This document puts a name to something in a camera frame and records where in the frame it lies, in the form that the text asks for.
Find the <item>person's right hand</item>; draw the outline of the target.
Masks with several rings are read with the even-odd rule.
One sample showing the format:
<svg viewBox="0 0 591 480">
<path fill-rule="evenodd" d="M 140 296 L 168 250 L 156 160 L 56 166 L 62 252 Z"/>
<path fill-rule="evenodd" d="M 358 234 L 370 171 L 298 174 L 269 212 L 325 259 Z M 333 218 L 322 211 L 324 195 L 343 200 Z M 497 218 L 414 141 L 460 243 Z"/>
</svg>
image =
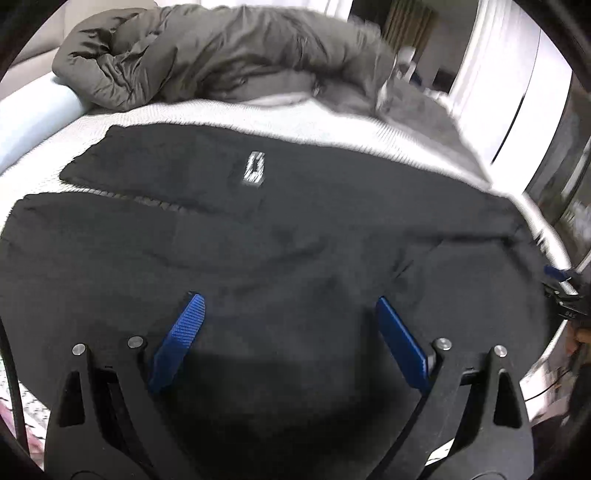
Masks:
<svg viewBox="0 0 591 480">
<path fill-rule="evenodd" d="M 566 327 L 565 349 L 568 356 L 572 356 L 580 346 L 591 343 L 591 330 L 575 328 L 571 322 Z"/>
</svg>

